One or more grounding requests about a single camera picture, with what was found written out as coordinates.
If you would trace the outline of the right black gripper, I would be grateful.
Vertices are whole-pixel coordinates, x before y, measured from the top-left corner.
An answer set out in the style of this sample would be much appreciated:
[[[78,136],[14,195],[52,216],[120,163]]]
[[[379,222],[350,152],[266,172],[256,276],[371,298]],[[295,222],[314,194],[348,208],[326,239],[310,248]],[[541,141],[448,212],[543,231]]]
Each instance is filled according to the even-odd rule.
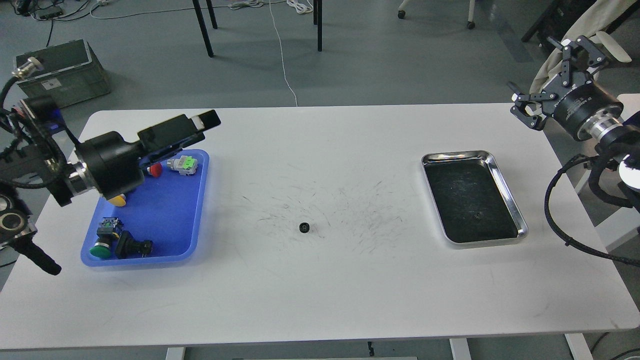
[[[610,64],[610,57],[589,38],[580,35],[576,40],[557,39],[548,36],[547,42],[561,52],[558,76],[563,88],[578,83],[578,75],[586,81]],[[524,93],[512,81],[507,82],[512,91],[510,113],[531,130],[541,132],[547,117],[544,106],[555,105],[560,96],[553,92]],[[590,138],[601,141],[608,133],[623,126],[620,115],[624,105],[599,85],[588,82],[568,92],[558,102],[553,119],[578,142]]]

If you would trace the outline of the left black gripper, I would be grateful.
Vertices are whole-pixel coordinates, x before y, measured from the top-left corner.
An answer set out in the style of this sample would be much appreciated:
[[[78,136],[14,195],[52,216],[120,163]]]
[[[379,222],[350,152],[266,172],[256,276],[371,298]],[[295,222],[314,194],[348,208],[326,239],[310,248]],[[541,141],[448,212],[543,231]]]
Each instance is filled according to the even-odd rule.
[[[169,159],[205,139],[205,132],[222,124],[216,110],[188,117],[178,115],[137,133],[127,142],[110,131],[75,144],[78,162],[72,166],[75,195],[95,189],[105,199],[126,194],[144,182],[141,168]]]

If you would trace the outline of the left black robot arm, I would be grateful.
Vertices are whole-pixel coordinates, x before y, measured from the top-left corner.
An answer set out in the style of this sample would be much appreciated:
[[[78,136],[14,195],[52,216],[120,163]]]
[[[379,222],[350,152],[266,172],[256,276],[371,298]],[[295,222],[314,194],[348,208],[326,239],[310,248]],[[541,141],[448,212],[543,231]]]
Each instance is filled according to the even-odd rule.
[[[12,248],[42,271],[56,276],[61,266],[34,243],[37,229],[19,189],[46,189],[65,207],[95,190],[105,199],[133,191],[145,171],[205,139],[221,125],[215,110],[184,114],[140,130],[134,142],[116,131],[80,142],[49,95],[1,109],[1,128],[13,139],[1,151],[1,247]]]

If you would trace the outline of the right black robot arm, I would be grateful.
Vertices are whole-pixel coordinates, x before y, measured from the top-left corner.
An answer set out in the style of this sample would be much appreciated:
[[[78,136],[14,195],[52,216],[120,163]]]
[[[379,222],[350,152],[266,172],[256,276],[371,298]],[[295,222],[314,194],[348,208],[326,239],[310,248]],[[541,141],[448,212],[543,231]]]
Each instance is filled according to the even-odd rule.
[[[615,256],[575,240],[558,226],[550,211],[553,189],[563,174],[574,166],[587,163],[590,191],[604,203],[639,210],[639,115],[622,120],[624,105],[595,82],[595,75],[611,59],[589,38],[547,41],[560,51],[560,68],[534,93],[524,93],[513,82],[513,105],[510,112],[526,127],[540,132],[553,119],[574,141],[595,139],[597,155],[579,153],[553,176],[544,195],[544,215],[551,230],[566,246],[588,255],[633,267],[637,259]]]

